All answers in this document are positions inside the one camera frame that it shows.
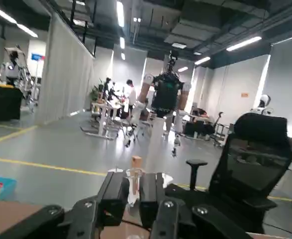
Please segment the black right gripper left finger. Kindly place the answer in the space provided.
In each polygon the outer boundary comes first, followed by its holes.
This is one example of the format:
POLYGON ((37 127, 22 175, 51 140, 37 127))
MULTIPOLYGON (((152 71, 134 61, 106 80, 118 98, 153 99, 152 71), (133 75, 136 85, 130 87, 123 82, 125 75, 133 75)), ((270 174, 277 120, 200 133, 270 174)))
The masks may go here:
POLYGON ((0 202, 0 239, 98 239, 106 227, 119 226, 129 193, 122 172, 108 172, 95 196, 70 210, 0 202))

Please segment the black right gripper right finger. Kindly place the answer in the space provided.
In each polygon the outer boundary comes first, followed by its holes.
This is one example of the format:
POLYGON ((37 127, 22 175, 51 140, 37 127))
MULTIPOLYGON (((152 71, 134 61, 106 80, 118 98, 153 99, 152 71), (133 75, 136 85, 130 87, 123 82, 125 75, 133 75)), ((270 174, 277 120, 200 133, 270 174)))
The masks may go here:
POLYGON ((189 209, 185 202, 167 197, 162 173, 141 176, 139 213, 151 239, 250 239, 251 236, 211 205, 189 209))

